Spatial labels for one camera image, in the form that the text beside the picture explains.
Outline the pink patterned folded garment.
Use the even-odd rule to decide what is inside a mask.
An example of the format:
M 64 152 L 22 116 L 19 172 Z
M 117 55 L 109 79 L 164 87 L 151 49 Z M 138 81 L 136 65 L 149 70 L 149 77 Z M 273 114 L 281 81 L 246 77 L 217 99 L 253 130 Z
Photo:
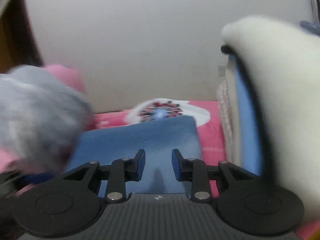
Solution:
M 229 104 L 227 82 L 224 80 L 217 89 L 217 102 L 221 127 L 225 142 L 226 159 L 230 162 L 234 157 L 233 129 L 231 124 L 231 109 Z

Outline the pink floral bed blanket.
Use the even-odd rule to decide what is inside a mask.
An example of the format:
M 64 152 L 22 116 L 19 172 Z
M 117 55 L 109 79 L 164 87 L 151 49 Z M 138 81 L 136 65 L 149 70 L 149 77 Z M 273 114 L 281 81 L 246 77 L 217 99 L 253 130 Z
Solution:
M 201 159 L 195 119 L 82 133 L 64 174 L 1 175 L 1 239 L 301 239 L 286 186 Z

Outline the pink grey floral duvet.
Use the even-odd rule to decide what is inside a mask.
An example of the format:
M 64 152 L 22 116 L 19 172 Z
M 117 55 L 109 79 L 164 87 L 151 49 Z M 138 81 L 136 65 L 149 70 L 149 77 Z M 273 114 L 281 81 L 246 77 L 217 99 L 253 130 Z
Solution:
M 1 74 L 1 171 L 60 173 L 92 122 L 76 69 L 12 68 Z

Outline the blue denim jeans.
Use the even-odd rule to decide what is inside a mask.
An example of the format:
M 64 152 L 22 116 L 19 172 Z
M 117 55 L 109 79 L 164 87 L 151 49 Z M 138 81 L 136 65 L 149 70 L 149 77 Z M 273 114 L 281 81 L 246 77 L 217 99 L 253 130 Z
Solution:
M 186 158 L 201 158 L 196 122 L 191 116 L 178 116 L 136 125 L 107 128 L 82 133 L 64 171 L 89 161 L 110 165 L 120 158 L 133 158 L 145 151 L 145 167 L 141 181 L 126 183 L 130 193 L 190 193 L 191 183 L 175 178 L 171 163 L 172 150 Z

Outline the blue folded garment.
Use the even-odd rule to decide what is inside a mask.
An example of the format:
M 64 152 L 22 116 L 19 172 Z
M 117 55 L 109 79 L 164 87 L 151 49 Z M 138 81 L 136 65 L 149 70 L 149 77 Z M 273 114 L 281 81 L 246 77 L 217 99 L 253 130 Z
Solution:
M 249 172 L 261 175 L 263 163 L 260 139 L 249 86 L 240 74 L 239 60 L 236 56 L 230 55 L 229 62 L 234 69 L 236 105 L 240 121 L 240 163 Z

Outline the white folded sweater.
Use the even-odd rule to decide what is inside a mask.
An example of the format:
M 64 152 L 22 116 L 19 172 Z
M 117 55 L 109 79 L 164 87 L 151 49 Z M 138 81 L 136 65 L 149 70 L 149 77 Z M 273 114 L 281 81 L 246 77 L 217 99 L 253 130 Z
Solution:
M 319 219 L 319 37 L 299 26 L 248 16 L 223 27 L 242 59 L 271 141 L 277 182 Z

